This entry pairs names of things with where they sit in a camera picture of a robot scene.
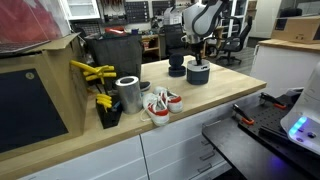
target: wall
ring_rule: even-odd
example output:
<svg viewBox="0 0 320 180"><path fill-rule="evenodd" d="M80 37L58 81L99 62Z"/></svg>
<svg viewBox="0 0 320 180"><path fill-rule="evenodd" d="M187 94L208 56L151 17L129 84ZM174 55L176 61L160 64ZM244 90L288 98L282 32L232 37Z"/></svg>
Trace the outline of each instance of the wall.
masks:
<svg viewBox="0 0 320 180"><path fill-rule="evenodd" d="M281 0L258 0L249 37L270 38Z"/></svg>
<svg viewBox="0 0 320 180"><path fill-rule="evenodd" d="M134 1L143 1L143 0L126 0L126 2L134 2ZM150 18L152 18L153 16L153 11L152 11L152 1L156 1L156 0L146 0L149 2L149 14L150 14ZM102 5L101 5L101 1L97 0L98 2L98 6L99 6L99 10L100 10L100 16L103 18L103 11L102 11ZM190 0L176 0L177 4L185 4L185 3L190 3ZM108 14L109 16L111 15L123 15L125 14L125 10L124 10L124 6L123 4L120 6L110 6L108 5L107 7L105 7L104 10L104 14ZM137 24L128 24L125 26L125 29L129 30L129 29L139 29L139 30L148 30L151 28L151 24L150 22L148 23L137 23Z"/></svg>

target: floor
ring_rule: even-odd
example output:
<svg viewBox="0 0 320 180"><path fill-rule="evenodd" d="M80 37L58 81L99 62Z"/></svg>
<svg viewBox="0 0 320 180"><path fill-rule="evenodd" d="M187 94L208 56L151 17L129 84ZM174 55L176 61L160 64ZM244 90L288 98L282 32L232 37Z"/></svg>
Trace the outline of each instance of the floor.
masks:
<svg viewBox="0 0 320 180"><path fill-rule="evenodd" d="M252 62L254 59L253 52L254 52L254 48L246 47L240 52L232 53L231 56L235 56L236 58L242 60L242 63L240 65L238 64L238 62L235 62L234 64L227 66L226 65L227 60L223 60L216 63L217 58L207 57L206 59L219 66L223 66L225 68L228 68L249 76L252 68Z"/></svg>

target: chair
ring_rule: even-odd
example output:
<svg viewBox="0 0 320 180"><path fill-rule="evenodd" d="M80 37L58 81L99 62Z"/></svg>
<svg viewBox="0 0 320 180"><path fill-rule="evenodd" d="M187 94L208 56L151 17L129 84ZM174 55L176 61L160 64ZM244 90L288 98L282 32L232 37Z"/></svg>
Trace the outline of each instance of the chair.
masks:
<svg viewBox="0 0 320 180"><path fill-rule="evenodd" d="M280 12L280 17L294 17L301 16L302 9L300 8L286 8Z"/></svg>
<svg viewBox="0 0 320 180"><path fill-rule="evenodd" d="M184 36L181 24L164 25L164 34L166 40L166 55L172 54L192 55L192 51L186 49L185 43L181 41Z"/></svg>
<svg viewBox="0 0 320 180"><path fill-rule="evenodd" d="M239 22L239 31L238 32L240 32L240 29L241 29L240 20L237 18L232 18L232 19ZM228 55L227 56L220 56L216 60L216 62L227 59L228 60L227 65L231 65L231 61L239 61L239 64L241 64L242 60L237 59L234 56L231 56L231 52L239 52L243 49L244 41L246 40L246 38L251 30L251 26L252 26L252 17L248 16L247 26L243 29L243 31L241 32L241 34L239 36L222 39L222 43L221 43L218 51L224 51L225 53L228 53Z"/></svg>

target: silver cylinder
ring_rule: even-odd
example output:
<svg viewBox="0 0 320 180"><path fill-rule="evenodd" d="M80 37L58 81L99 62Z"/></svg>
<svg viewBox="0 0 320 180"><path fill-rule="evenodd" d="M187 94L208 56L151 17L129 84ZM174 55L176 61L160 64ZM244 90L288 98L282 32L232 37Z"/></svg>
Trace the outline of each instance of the silver cylinder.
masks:
<svg viewBox="0 0 320 180"><path fill-rule="evenodd" d="M142 98L139 79L135 76L126 76L116 81L117 90L126 114L135 114L142 109Z"/></svg>

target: wooden countertop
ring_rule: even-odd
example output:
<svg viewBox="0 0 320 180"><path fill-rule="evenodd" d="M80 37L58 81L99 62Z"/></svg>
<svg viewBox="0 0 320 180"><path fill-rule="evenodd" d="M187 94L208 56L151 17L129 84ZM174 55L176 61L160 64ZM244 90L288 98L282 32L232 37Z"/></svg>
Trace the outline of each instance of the wooden countertop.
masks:
<svg viewBox="0 0 320 180"><path fill-rule="evenodd" d="M320 44L301 44L301 43L283 41L278 39L270 39L270 40L260 41L259 45L297 50L297 51L320 53Z"/></svg>
<svg viewBox="0 0 320 180"><path fill-rule="evenodd" d="M190 59L193 57L185 56L184 64ZM170 122L266 87L263 81L214 64L211 64L209 82L195 86L186 81L186 76L169 77L168 67L168 61L144 64L142 65L142 80L152 83L149 92L155 86L163 86L181 95L184 109L181 113L170 114ZM94 107L94 95L91 94L88 98L85 129L82 136L1 161L0 179L16 179L156 128L152 121L142 122L140 113L137 113L122 114L118 126L103 129Z"/></svg>

